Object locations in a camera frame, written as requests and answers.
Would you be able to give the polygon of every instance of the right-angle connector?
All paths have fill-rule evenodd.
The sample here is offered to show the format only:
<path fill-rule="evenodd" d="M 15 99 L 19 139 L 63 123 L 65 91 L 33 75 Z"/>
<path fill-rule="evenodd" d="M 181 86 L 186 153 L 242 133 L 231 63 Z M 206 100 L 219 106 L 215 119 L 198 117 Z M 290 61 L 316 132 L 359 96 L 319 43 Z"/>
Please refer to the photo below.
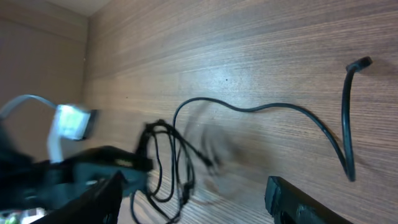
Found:
<path fill-rule="evenodd" d="M 357 61 L 355 61 L 355 62 L 353 62 L 353 63 L 351 63 L 349 65 L 347 65 L 346 71 L 348 72 L 351 69 L 355 68 L 355 72 L 359 72 L 362 69 L 370 66 L 372 63 L 373 63 L 373 61 L 372 61 L 372 59 L 369 56 L 363 57 L 363 58 L 361 58 L 361 59 L 359 59 L 359 60 L 357 60 Z"/>

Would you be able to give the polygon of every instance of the white cable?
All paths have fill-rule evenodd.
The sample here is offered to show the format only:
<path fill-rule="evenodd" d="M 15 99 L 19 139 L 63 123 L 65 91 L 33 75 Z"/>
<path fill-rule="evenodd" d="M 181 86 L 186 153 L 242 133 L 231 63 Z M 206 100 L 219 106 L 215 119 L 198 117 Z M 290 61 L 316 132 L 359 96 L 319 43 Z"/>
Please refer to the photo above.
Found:
<path fill-rule="evenodd" d="M 41 96 L 36 96 L 36 95 L 21 95 L 21 96 L 17 96 L 14 99 L 8 101 L 0 110 L 0 119 L 6 119 L 7 116 L 11 113 L 11 111 L 13 109 L 15 109 L 15 107 L 17 107 L 18 105 L 20 105 L 21 103 L 23 103 L 24 101 L 28 100 L 28 99 L 36 99 L 39 100 L 40 102 L 56 109 L 57 105 L 55 103 L 52 103 L 51 101 L 42 98 Z"/>

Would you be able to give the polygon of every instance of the brown wall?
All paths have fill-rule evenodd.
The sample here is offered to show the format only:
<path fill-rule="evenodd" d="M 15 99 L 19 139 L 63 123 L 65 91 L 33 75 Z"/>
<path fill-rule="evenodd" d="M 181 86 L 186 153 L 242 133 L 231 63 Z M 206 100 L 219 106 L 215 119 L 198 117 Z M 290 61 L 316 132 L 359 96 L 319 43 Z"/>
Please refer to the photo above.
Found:
<path fill-rule="evenodd" d="M 43 1 L 26 3 L 0 0 L 0 105 L 21 94 L 79 103 L 87 18 Z M 20 151 L 47 158 L 53 113 L 31 100 L 11 114 L 6 128 Z"/>

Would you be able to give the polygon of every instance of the wooden table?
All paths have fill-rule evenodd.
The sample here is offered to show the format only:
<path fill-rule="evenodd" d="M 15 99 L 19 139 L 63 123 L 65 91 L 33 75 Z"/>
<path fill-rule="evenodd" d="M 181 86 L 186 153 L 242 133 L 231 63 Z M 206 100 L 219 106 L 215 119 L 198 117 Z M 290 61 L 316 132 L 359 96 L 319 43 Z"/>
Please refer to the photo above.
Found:
<path fill-rule="evenodd" d="M 341 138 L 345 66 L 368 55 L 374 64 L 355 75 L 351 92 L 356 182 L 297 111 L 192 103 L 177 127 L 222 166 L 212 178 L 196 162 L 198 187 L 181 222 L 273 223 L 264 194 L 268 176 L 279 175 L 354 223 L 396 223 L 397 41 L 395 0 L 112 1 L 90 18 L 84 96 L 102 114 L 88 146 L 131 151 L 145 122 L 170 122 L 195 96 L 240 107 L 294 103 Z M 170 149 L 160 141 L 166 195 Z M 142 196 L 135 203 L 143 223 L 164 223 Z M 163 207 L 171 213 L 176 205 Z M 119 222 L 132 222 L 128 199 Z"/>

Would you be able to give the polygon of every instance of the white ceiling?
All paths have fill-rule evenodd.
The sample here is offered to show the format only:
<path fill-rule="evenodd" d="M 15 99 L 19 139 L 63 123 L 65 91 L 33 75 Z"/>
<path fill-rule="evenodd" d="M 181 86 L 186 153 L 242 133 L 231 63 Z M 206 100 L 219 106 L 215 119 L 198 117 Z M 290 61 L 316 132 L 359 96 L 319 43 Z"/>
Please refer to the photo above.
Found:
<path fill-rule="evenodd" d="M 84 16 L 91 16 L 111 0 L 47 0 Z"/>

